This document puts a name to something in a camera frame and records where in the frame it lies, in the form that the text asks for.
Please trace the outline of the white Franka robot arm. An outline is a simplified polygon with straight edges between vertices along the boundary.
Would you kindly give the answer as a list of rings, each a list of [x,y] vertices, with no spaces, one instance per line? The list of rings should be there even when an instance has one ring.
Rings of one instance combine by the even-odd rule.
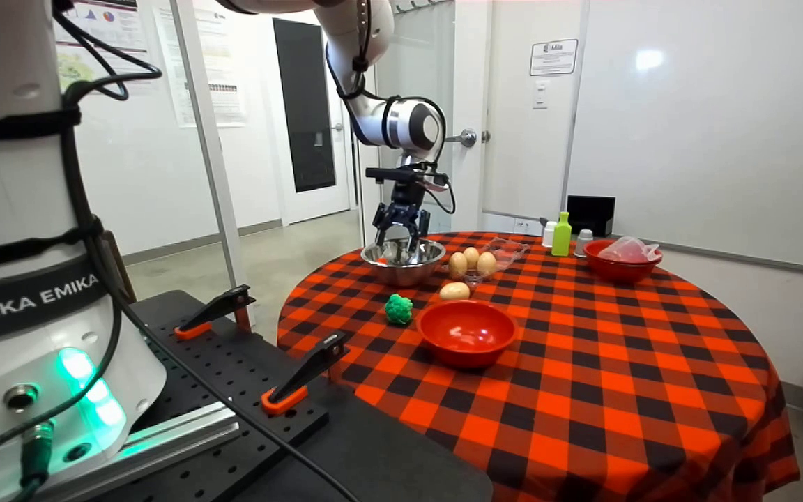
[[[72,0],[0,0],[0,502],[117,461],[167,371],[127,316],[76,130],[159,70],[71,19]]]

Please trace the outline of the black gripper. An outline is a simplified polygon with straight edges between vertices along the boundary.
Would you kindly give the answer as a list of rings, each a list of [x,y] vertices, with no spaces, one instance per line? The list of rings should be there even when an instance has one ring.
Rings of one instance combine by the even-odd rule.
[[[391,181],[391,201],[380,205],[375,212],[376,226],[376,261],[391,261],[391,226],[404,226],[412,240],[408,242],[408,266],[425,263],[430,212],[425,210],[425,195],[450,185],[447,173],[433,164],[404,164],[404,167],[369,167],[369,178],[376,185]]]

